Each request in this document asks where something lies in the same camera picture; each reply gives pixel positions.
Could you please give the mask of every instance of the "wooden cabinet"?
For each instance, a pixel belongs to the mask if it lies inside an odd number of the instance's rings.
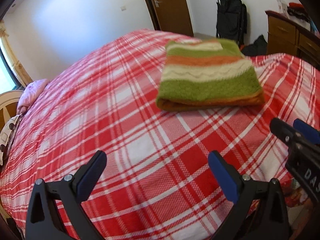
[[[302,58],[320,70],[320,39],[279,13],[268,15],[267,54],[287,53]]]

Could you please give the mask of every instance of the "striped knit sweater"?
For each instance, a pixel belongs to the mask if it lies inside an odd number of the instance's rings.
[[[166,111],[264,103],[252,62],[237,44],[215,39],[193,44],[170,41],[156,105]]]

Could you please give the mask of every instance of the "green stripe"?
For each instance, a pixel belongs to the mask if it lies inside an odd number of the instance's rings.
[[[218,51],[196,50],[196,51],[194,51],[194,50],[188,50],[188,49],[175,48],[175,49],[170,49],[167,52],[167,56],[182,56],[182,57],[195,57],[195,58],[213,57],[213,56],[241,56],[242,57],[242,53],[239,50],[238,45],[234,41],[219,39],[219,42],[222,45],[223,50],[218,50]],[[175,41],[170,41],[166,45],[166,48],[172,44],[180,44],[180,43],[177,43]]]
[[[158,98],[168,100],[206,101],[252,95],[261,90],[254,68],[231,79],[191,82],[187,80],[167,80],[160,84]]]

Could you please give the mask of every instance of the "curtain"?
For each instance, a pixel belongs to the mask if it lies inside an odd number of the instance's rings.
[[[10,69],[17,77],[22,86],[27,87],[33,80],[28,75],[21,62],[17,59],[8,41],[8,34],[5,30],[4,21],[0,22],[0,49],[4,54]]]

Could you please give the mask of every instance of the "bed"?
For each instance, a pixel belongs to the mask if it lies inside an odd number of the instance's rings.
[[[252,58],[264,106],[183,113],[155,105],[169,40],[179,34],[139,30],[87,55],[56,77],[23,117],[0,173],[5,210],[25,228],[38,178],[74,174],[97,150],[108,164],[82,207],[106,239],[205,239],[230,211],[207,165],[218,150],[256,180],[292,177],[287,149],[270,133],[272,118],[300,118],[319,129],[319,72],[287,54]],[[77,238],[58,202],[70,235]]]

